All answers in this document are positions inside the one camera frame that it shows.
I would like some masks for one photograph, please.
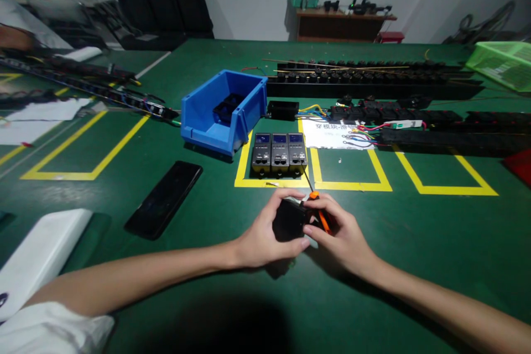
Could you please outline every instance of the white paper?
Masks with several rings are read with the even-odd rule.
[[[51,122],[7,122],[0,126],[0,145],[33,144],[40,136],[48,133],[61,121]]]
[[[90,102],[89,98],[71,98],[67,101],[31,103],[23,110],[10,114],[6,120],[11,122],[72,120],[77,112]]]
[[[343,137],[350,135],[360,140],[368,139],[364,134],[352,133],[352,126],[348,124],[332,124],[303,119],[303,131],[307,148],[374,149],[374,145],[369,142]]]

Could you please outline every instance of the blue plastic bin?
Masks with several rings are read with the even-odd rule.
[[[183,98],[181,136],[184,141],[234,156],[258,120],[266,114],[267,77],[222,70]],[[232,112],[230,125],[213,109],[230,94],[245,97]]]

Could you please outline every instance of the white sleeve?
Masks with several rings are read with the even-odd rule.
[[[89,318],[60,303],[39,303],[23,308],[0,325],[2,353],[100,352],[114,325],[108,316]]]

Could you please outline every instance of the black socket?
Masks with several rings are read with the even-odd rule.
[[[352,75],[352,83],[360,83],[361,82],[361,75],[359,73],[355,73]]]

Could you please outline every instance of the red object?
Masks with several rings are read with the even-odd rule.
[[[526,149],[525,151],[505,158],[503,164],[531,187],[531,149]]]
[[[380,32],[376,36],[376,43],[398,43],[400,44],[405,36],[402,32]]]

